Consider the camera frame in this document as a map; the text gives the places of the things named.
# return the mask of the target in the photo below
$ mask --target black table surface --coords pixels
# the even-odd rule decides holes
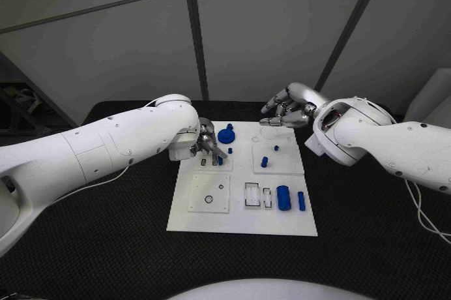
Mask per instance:
[[[144,103],[102,102],[85,123]],[[262,105],[193,101],[213,121],[258,121]],[[295,130],[318,237],[167,232],[179,162],[164,151],[45,210],[0,259],[3,287],[48,299],[166,299],[262,277],[375,299],[451,299],[451,246],[421,228],[402,179],[370,155],[353,167],[317,157],[304,146],[310,134],[310,127]],[[451,230],[450,196],[422,193],[425,212]]]

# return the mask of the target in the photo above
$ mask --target white platform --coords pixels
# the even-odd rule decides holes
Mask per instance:
[[[233,125],[236,139],[228,145],[218,144],[225,152],[229,147],[233,149],[225,164],[213,166],[212,158],[202,153],[180,162],[167,230],[317,236],[292,129],[262,127],[256,122],[213,122],[216,133],[228,123]],[[261,155],[268,157],[268,168],[256,162]],[[202,159],[206,159],[206,166],[200,165]],[[245,208],[245,183],[258,183],[261,194],[264,188],[271,189],[271,210],[264,209],[264,204],[259,209]],[[280,185],[290,188],[290,211],[277,207]],[[298,191],[305,197],[304,212],[298,209]],[[210,203],[205,201],[206,196],[212,196]]]

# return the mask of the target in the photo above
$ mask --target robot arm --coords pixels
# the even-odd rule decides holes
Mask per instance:
[[[122,112],[68,132],[0,147],[0,178],[7,177],[16,187],[10,193],[0,182],[0,256],[62,195],[164,149],[171,160],[187,159],[200,150],[226,158],[210,124],[199,119],[190,99],[169,95],[156,107]]]
[[[291,83],[262,108],[267,113],[297,103],[300,110],[281,111],[261,120],[265,126],[303,127],[313,119],[305,146],[320,156],[352,166],[370,153],[386,171],[451,194],[451,130],[418,122],[393,124],[388,112],[362,98],[329,101],[317,91]]]

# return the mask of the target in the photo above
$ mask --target white board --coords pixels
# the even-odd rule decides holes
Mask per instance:
[[[236,134],[235,141],[225,145],[218,143],[219,148],[226,152],[231,147],[232,158],[225,159],[225,165],[212,166],[210,163],[202,166],[202,159],[212,162],[206,156],[199,153],[196,157],[180,162],[177,184],[174,189],[174,197],[171,201],[171,212],[169,215],[169,231],[174,232],[213,232],[213,233],[255,233],[268,235],[298,235],[298,236],[317,236],[317,228],[314,225],[313,209],[310,203],[310,195],[304,179],[304,167],[301,163],[301,155],[295,143],[295,136],[292,129],[280,127],[268,128],[256,122],[213,122],[215,132],[219,133],[220,129],[226,128],[232,123],[233,131]],[[280,150],[274,151],[274,146],[280,146]],[[254,164],[254,149],[258,146],[258,154],[268,150],[271,158],[280,156],[282,162],[290,161],[295,164],[297,172],[278,171],[281,174],[255,173],[261,171],[261,162]],[[193,188],[202,186],[193,180],[196,174],[215,174],[206,175],[207,177],[228,176],[229,178],[229,198],[228,210],[215,209],[213,213],[209,210],[205,197],[210,195],[215,203],[218,197],[223,200],[220,189],[218,188],[218,179],[207,178],[212,184],[205,184],[205,188]],[[264,202],[261,208],[245,208],[245,183],[258,183],[261,194],[264,188],[271,189],[271,197],[274,202],[272,209],[264,209]],[[290,188],[291,210],[281,211],[277,207],[277,187],[285,185]],[[304,192],[305,211],[298,208],[298,191]],[[193,210],[192,203],[197,202],[200,208]]]

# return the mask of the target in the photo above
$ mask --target blue object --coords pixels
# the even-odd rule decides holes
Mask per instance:
[[[298,209],[305,211],[305,200],[304,200],[304,193],[298,192]]]
[[[218,133],[218,140],[220,143],[231,143],[235,140],[235,131],[232,124],[228,124],[228,128],[222,129]]]
[[[291,210],[290,191],[287,186],[277,187],[277,204],[281,211]]]
[[[261,167],[265,168],[268,166],[268,158],[264,157],[262,161],[261,161]]]

